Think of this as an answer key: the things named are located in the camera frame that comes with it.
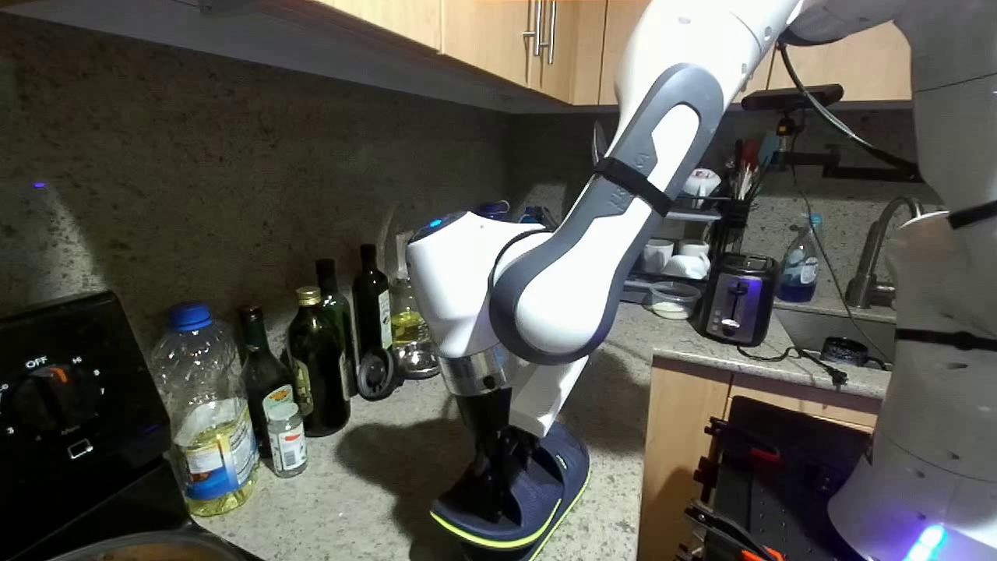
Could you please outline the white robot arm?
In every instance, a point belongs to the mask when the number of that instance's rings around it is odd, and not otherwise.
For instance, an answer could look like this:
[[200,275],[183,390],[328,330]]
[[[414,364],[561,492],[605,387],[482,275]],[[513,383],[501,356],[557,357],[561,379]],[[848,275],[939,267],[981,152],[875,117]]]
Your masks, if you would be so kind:
[[563,220],[460,211],[408,243],[455,391],[504,399],[431,506],[444,529],[524,549],[556,526],[585,481],[557,415],[648,220],[672,210],[770,49],[882,23],[910,42],[915,169],[940,207],[901,227],[894,373],[830,518],[867,561],[997,561],[997,0],[650,0],[618,77],[618,135]]

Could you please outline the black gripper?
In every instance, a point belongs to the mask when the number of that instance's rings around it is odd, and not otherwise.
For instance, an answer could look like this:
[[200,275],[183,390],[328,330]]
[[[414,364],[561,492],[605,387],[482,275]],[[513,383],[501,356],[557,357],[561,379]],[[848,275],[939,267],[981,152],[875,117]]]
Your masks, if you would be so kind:
[[455,503],[482,521],[524,521],[528,464],[536,437],[509,422],[512,391],[468,397],[464,415],[475,427],[475,457],[455,485]]

